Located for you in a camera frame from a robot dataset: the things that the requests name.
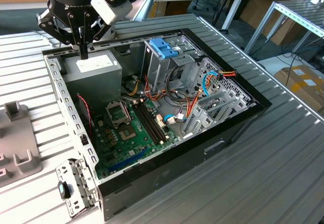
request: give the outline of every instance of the floor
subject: floor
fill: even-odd
[[[214,14],[213,7],[215,6],[215,1],[199,1],[197,5],[197,10],[192,9],[195,5],[194,2],[188,8],[187,13],[194,13],[197,16],[202,16],[207,21],[211,22]],[[11,11],[1,11],[0,13],[0,35],[3,34],[12,34],[12,33],[23,33],[30,32],[33,30],[39,30],[36,22],[36,14],[42,13],[45,9],[29,9],[29,10],[11,10]],[[217,28],[220,28],[226,18],[226,11],[223,11],[221,17],[216,25]],[[254,33],[254,28],[244,22],[241,19],[233,20],[230,29],[234,29],[239,35],[244,39],[244,46],[246,46]],[[291,50],[299,41],[300,38],[296,38],[286,50]],[[310,36],[308,41],[316,39],[316,36]],[[256,42],[252,52],[258,49],[261,45],[264,44],[266,38],[260,36],[259,40]],[[307,51],[303,54],[303,59],[308,61],[315,51]],[[273,42],[268,42],[267,46],[263,47],[260,51],[253,55],[255,60],[264,60],[276,55],[281,54],[281,47],[277,46]]]
[[[202,16],[208,22],[211,22],[213,19],[213,14],[214,14],[214,11],[212,10],[212,8],[215,6],[214,4],[215,4],[215,1],[199,1],[197,10],[194,10],[194,9],[192,9],[192,7],[195,6],[195,2],[192,2],[188,8],[188,13],[194,13],[197,16]],[[216,28],[221,28],[222,24],[225,21],[225,18],[226,18],[226,11],[223,11],[222,15],[220,16],[219,21],[216,24]],[[233,20],[229,28],[234,29],[244,39],[244,46],[246,46],[248,44],[252,35],[255,32],[255,29],[252,26],[250,26],[248,23],[244,22],[241,19]],[[284,46],[283,46],[284,51],[292,50],[295,47],[295,45],[299,42],[299,40],[302,38],[302,36],[304,36],[305,33],[301,33],[288,46],[286,44],[284,44]],[[311,35],[308,38],[308,40],[306,41],[306,43],[314,41],[315,39],[317,39],[317,36]],[[257,50],[260,46],[262,46],[264,44],[265,41],[266,41],[266,37],[263,35],[260,36],[251,52],[253,53],[255,50]],[[315,51],[307,51],[307,52],[303,53],[302,57],[303,57],[303,59],[305,59],[307,61],[314,55],[314,53],[315,53]],[[261,49],[260,51],[255,53],[253,55],[253,57],[255,60],[264,60],[264,59],[267,59],[267,58],[270,58],[273,56],[277,56],[279,54],[281,54],[281,47],[277,46],[272,41],[269,41],[267,43],[267,45],[263,49]]]

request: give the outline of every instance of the aluminum table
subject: aluminum table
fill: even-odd
[[[202,18],[116,25],[122,38],[177,28],[190,28],[273,105],[236,143],[109,223],[318,223],[323,119]],[[41,34],[0,36],[0,107],[13,100],[28,106],[43,164],[41,172],[0,189],[0,223],[103,223],[97,208],[71,221],[57,190],[54,169],[76,152],[41,53],[59,43]]]
[[[311,33],[314,33],[319,37],[324,36],[324,7],[316,6],[308,0],[273,2],[268,12],[262,19],[259,27],[253,34],[250,42],[246,46],[244,50],[245,53],[248,54],[251,51],[275,10],[281,12],[281,16],[277,20],[272,30],[269,32],[267,38],[271,38],[271,36],[276,33],[278,28],[282,25],[285,17],[291,18],[308,30],[305,36],[293,49],[293,52],[295,52],[303,44]]]

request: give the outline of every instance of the sticker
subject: sticker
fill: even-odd
[[[296,70],[294,70],[294,72],[299,76],[305,75],[305,73],[301,69],[296,69]]]
[[[316,83],[315,83],[313,80],[311,80],[311,79],[309,79],[309,80],[304,80],[304,82],[306,82],[307,85],[309,85],[309,86],[316,86]]]
[[[78,66],[80,72],[84,73],[87,71],[93,71],[104,67],[112,66],[113,63],[107,55],[102,55],[91,57],[86,60],[78,60],[76,62],[76,65]]]
[[[179,46],[172,47],[172,49],[173,49],[174,51],[180,51],[180,50],[181,50]]]
[[[178,118],[178,119],[183,119],[183,116],[184,116],[184,114],[180,114],[180,113],[179,113],[179,114],[177,115],[177,118]]]

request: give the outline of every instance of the green motherboard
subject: green motherboard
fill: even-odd
[[[93,117],[95,127],[92,132],[92,142],[99,157],[99,162],[96,165],[99,179],[105,178],[178,141],[176,134],[167,126],[161,129],[166,140],[163,142],[154,141],[147,131],[148,127],[152,127],[152,124],[148,125],[147,120],[143,120],[142,115],[138,113],[138,109],[135,110],[135,107],[133,104],[126,105],[131,121],[122,123],[115,128],[107,113]],[[155,119],[158,114],[150,100],[143,103],[143,109],[147,110],[145,114],[148,115],[147,113],[149,113],[151,119]],[[115,120],[124,115],[119,109],[114,109],[111,116],[112,120]],[[154,121],[155,127],[159,127],[157,121]]]

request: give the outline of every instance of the cardboard box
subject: cardboard box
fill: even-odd
[[[275,74],[283,85],[286,84],[289,68]],[[324,116],[324,79],[305,65],[291,69],[287,88],[304,101],[314,111]]]

